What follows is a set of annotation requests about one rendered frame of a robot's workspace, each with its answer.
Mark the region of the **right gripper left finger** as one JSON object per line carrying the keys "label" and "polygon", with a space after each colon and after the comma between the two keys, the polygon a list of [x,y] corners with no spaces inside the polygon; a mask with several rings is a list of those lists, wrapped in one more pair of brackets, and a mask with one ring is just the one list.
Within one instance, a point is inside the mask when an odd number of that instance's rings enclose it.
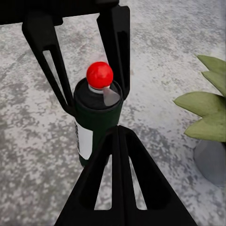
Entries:
{"label": "right gripper left finger", "polygon": [[[112,208],[95,210],[106,159],[112,154]],[[125,226],[118,126],[103,131],[54,226]]]}

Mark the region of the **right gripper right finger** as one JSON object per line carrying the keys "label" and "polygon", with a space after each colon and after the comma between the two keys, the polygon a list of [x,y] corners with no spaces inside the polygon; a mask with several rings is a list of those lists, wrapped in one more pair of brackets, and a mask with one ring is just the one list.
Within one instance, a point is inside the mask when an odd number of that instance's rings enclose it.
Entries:
{"label": "right gripper right finger", "polygon": [[[136,133],[124,126],[118,132],[125,226],[197,226]],[[137,208],[129,158],[147,210]]]}

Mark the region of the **insectifuge atomizer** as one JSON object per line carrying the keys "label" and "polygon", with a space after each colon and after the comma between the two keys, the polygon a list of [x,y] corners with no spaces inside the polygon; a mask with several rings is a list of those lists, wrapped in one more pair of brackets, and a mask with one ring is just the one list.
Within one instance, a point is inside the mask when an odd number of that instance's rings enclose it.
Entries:
{"label": "insectifuge atomizer", "polygon": [[[113,80],[111,67],[104,62],[92,63],[75,86],[73,99],[78,113],[74,118],[79,159],[85,168],[104,130],[118,124],[123,107],[123,93]],[[107,157],[107,166],[110,156]]]}

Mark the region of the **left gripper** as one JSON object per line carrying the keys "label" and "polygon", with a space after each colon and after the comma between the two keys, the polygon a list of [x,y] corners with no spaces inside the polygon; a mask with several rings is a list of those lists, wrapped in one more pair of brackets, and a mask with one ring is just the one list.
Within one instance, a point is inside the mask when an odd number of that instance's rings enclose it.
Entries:
{"label": "left gripper", "polygon": [[[62,108],[78,113],[54,26],[63,17],[100,13],[97,23],[113,80],[121,87],[124,102],[130,93],[130,9],[119,0],[0,0],[0,25],[22,24],[22,32]],[[49,50],[62,85],[62,94],[43,51]],[[123,103],[124,103],[123,102]]]}

